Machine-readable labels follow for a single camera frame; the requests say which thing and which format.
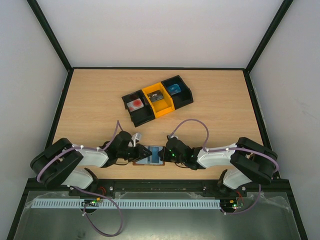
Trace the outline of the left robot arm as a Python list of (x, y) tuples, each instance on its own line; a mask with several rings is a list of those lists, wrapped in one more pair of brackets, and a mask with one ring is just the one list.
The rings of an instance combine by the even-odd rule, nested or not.
[(107, 168), (118, 159), (136, 162), (150, 157), (152, 151), (139, 143), (139, 137), (138, 133), (131, 135), (122, 130), (96, 148), (72, 144), (67, 138), (61, 138), (36, 156), (30, 167), (36, 180), (48, 190), (61, 185), (86, 189), (93, 183), (94, 174), (80, 167)]

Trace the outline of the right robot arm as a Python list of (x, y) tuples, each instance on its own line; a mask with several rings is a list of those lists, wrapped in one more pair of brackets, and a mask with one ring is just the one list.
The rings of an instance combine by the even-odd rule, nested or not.
[(158, 156), (163, 162), (182, 164), (195, 171), (234, 166), (220, 175), (218, 191), (224, 196), (248, 183), (268, 185), (279, 170), (278, 155), (247, 137), (240, 137), (236, 143), (224, 147), (191, 148), (174, 136), (167, 140)]

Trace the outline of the brown leather card holder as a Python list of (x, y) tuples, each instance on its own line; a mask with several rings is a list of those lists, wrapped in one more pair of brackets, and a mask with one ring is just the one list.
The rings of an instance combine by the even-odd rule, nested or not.
[(147, 149), (151, 151), (152, 155), (138, 160), (136, 162), (133, 162), (132, 164), (134, 166), (164, 166), (165, 162), (159, 156), (159, 152), (161, 152), (163, 148), (163, 146), (147, 146)]

